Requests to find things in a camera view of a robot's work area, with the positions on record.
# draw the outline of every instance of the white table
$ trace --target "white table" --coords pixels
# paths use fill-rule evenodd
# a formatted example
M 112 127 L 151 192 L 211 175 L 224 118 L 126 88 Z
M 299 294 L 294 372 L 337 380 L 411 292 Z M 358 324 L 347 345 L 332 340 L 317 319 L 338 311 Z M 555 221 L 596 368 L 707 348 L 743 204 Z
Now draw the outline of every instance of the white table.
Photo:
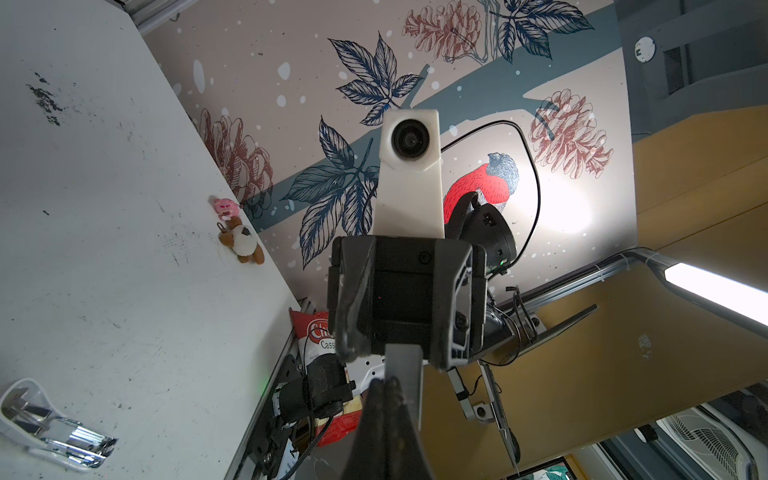
M 0 45 L 0 383 L 117 436 L 105 478 L 223 478 L 296 301 L 219 244 L 231 193 L 128 15 L 0 2 Z M 80 475 L 6 439 L 0 472 Z

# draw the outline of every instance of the pink pig toy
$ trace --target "pink pig toy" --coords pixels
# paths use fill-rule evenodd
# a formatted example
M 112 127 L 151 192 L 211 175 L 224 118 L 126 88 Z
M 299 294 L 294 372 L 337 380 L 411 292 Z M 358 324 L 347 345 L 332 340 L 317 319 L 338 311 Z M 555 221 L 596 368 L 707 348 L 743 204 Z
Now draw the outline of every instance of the pink pig toy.
M 229 198 L 222 198 L 214 201 L 214 209 L 216 210 L 216 213 L 219 214 L 219 218 L 225 221 L 232 220 L 240 215 L 240 206 L 236 201 L 230 200 Z

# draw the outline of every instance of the brown and white plush toy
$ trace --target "brown and white plush toy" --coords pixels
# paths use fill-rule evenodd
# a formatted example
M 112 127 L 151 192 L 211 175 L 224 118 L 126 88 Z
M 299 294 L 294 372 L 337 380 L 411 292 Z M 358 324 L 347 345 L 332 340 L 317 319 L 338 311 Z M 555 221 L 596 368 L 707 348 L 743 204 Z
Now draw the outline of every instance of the brown and white plush toy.
M 234 217 L 227 223 L 229 230 L 226 230 L 221 223 L 218 224 L 221 230 L 219 235 L 221 243 L 234 250 L 241 263 L 248 263 L 251 259 L 257 265 L 264 263 L 264 250 L 250 228 L 243 225 L 239 217 Z

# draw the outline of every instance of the plush toy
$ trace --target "plush toy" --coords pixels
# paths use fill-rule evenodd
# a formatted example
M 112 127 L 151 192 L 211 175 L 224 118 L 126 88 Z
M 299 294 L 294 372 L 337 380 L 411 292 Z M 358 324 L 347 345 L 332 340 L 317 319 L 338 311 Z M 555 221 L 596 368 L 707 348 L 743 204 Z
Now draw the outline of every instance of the plush toy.
M 231 219 L 229 230 L 224 228 L 221 223 L 218 224 L 221 230 L 219 240 L 227 247 L 234 250 L 240 263 L 248 263 L 251 259 L 257 265 L 264 263 L 264 250 L 262 250 L 256 235 L 245 225 L 239 217 Z
M 220 198 L 214 201 L 214 209 L 221 220 L 229 221 L 240 215 L 240 206 L 229 198 Z

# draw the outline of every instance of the red bird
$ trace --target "red bird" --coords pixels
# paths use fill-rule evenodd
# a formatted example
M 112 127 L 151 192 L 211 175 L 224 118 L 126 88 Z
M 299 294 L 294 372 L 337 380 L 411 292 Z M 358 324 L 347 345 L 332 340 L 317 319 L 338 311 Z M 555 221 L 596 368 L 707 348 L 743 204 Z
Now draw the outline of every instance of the red bird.
M 488 163 L 459 178 L 445 195 L 442 203 L 443 223 L 451 219 L 456 202 L 468 192 L 478 192 L 480 204 L 492 204 L 504 210 L 509 197 L 518 189 L 518 166 L 507 154 L 488 154 Z

